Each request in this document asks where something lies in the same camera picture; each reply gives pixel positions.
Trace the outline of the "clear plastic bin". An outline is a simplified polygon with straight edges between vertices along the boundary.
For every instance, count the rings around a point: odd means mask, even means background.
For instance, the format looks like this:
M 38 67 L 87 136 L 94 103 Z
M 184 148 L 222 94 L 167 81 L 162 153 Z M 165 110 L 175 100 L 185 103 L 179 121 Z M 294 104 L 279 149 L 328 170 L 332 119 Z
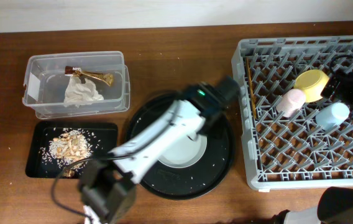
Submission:
M 102 80 L 83 76 L 70 77 L 65 67 L 77 67 L 83 71 L 110 73 L 111 85 Z M 102 100 L 65 101 L 70 83 L 93 84 Z M 39 119 L 90 116 L 125 112 L 130 106 L 131 85 L 128 68 L 120 51 L 74 52 L 34 55 L 27 64 L 24 77 L 24 106 L 35 110 Z

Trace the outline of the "blue cup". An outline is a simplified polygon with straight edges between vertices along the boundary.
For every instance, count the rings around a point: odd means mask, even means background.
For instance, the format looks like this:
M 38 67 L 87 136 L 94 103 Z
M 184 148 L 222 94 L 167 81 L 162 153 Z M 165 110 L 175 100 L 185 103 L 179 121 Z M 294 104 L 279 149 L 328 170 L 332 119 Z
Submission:
M 350 114 L 350 110 L 344 103 L 333 103 L 323 108 L 315 117 L 316 124 L 323 130 L 329 130 L 342 124 Z

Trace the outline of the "round black serving tray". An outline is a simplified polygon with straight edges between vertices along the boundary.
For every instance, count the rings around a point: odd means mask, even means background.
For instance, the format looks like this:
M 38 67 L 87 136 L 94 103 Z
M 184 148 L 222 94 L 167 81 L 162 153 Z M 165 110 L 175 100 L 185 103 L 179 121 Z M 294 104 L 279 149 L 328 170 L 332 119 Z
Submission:
M 171 91 L 146 102 L 133 115 L 126 131 L 126 140 L 138 135 L 160 117 L 177 97 Z M 236 151 L 236 141 L 230 122 L 222 115 L 204 133 L 207 144 L 198 162 L 186 168 L 172 168 L 156 162 L 140 184 L 149 192 L 171 200 L 200 197 L 215 189 L 229 172 Z

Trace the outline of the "gold coffee sachet wrapper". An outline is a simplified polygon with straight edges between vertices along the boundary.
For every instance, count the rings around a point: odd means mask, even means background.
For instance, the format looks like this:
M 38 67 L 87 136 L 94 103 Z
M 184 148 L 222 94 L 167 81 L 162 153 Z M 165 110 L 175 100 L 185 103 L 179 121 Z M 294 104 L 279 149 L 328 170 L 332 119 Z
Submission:
M 83 70 L 80 67 L 66 66 L 65 75 L 69 77 L 78 77 L 78 78 L 81 78 L 83 76 L 91 77 L 104 82 L 105 84 L 107 84 L 107 86 L 111 86 L 114 81 L 114 75 L 111 73 L 89 72 L 89 71 Z

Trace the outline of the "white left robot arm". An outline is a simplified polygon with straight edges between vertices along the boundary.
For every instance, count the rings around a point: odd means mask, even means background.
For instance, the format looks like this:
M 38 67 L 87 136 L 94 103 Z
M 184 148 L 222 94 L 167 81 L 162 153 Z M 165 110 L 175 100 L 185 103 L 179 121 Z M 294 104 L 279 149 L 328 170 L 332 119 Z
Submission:
M 184 137 L 209 128 L 240 94 L 231 77 L 177 93 L 153 123 L 104 157 L 87 161 L 78 182 L 85 223 L 113 223 L 134 204 L 136 186 L 157 159 Z

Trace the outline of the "yellow bowl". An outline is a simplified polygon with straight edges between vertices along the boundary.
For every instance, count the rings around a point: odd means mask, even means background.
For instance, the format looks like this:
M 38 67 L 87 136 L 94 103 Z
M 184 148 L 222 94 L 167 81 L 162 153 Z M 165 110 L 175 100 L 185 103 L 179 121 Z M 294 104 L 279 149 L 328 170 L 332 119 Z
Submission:
M 300 74 L 294 88 L 301 90 L 306 97 L 306 103 L 321 100 L 321 92 L 329 81 L 329 77 L 322 70 L 308 70 Z

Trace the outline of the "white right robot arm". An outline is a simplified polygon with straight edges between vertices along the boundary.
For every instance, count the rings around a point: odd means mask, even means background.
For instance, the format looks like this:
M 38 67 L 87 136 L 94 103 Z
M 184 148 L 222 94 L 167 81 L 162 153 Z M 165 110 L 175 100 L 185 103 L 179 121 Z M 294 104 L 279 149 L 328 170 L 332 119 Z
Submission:
M 333 72 L 321 92 L 353 106 L 353 73 Z M 330 187 L 322 194 L 317 207 L 302 211 L 284 210 L 270 223 L 353 223 L 353 189 Z

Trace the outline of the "grey dishwasher rack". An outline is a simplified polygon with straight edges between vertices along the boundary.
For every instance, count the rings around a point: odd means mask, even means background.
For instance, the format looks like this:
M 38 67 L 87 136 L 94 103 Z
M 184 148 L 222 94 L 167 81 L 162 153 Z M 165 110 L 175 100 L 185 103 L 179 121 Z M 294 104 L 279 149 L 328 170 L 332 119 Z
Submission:
M 254 120 L 245 58 L 255 99 Z M 243 39 L 232 57 L 241 88 L 242 147 L 254 190 L 353 186 L 353 120 L 323 130 L 316 115 L 332 101 L 306 103 L 289 118 L 276 106 L 308 70 L 353 72 L 353 35 Z

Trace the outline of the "large white tissue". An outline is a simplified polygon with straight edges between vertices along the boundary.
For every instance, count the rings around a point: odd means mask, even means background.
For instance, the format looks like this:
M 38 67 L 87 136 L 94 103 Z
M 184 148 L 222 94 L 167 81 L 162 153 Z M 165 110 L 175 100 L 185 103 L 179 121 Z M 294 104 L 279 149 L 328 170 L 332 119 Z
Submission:
M 103 95 L 99 94 L 96 85 L 89 79 L 84 79 L 84 83 L 78 77 L 70 77 L 68 86 L 65 90 L 64 107 L 75 105 L 77 108 L 82 101 L 104 100 Z

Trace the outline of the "pink cup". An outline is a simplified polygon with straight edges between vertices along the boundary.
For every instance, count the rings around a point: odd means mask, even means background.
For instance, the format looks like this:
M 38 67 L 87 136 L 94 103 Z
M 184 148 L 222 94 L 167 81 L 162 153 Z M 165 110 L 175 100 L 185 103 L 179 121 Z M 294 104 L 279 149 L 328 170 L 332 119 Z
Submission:
M 302 90 L 294 88 L 282 96 L 282 99 L 276 106 L 276 110 L 278 113 L 283 113 L 284 117 L 289 118 L 304 105 L 305 101 L 305 93 Z

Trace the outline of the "food scraps and rice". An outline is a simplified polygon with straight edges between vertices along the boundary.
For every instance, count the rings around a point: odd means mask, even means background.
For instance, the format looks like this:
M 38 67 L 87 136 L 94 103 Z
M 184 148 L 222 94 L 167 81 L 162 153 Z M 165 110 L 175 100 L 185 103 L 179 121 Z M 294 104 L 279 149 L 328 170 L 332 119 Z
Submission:
M 98 155 L 102 148 L 99 134 L 92 129 L 47 128 L 40 141 L 39 175 L 54 178 L 64 167 Z

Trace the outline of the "grey plate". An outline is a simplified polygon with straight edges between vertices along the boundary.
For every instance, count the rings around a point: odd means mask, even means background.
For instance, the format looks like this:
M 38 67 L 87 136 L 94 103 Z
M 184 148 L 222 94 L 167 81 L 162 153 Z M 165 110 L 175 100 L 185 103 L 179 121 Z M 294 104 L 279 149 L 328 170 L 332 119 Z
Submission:
M 207 137 L 198 135 L 195 140 L 188 136 L 176 142 L 158 159 L 163 165 L 182 169 L 197 163 L 205 153 Z

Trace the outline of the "black rectangular tray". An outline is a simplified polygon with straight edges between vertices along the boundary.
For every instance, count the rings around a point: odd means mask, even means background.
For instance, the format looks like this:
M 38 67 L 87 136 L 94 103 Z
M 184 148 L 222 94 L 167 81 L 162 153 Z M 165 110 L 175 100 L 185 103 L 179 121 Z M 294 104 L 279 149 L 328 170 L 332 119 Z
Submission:
M 64 122 L 64 121 L 41 121 L 35 129 L 30 146 L 29 156 L 25 167 L 25 174 L 28 177 L 44 178 L 38 172 L 38 158 L 40 141 L 43 138 L 43 133 L 47 128 L 83 128 L 92 129 L 95 133 L 99 134 L 101 145 L 103 148 L 99 151 L 98 155 L 92 157 L 102 157 L 107 154 L 109 150 L 116 147 L 117 143 L 117 126 L 113 123 L 77 123 L 77 122 Z

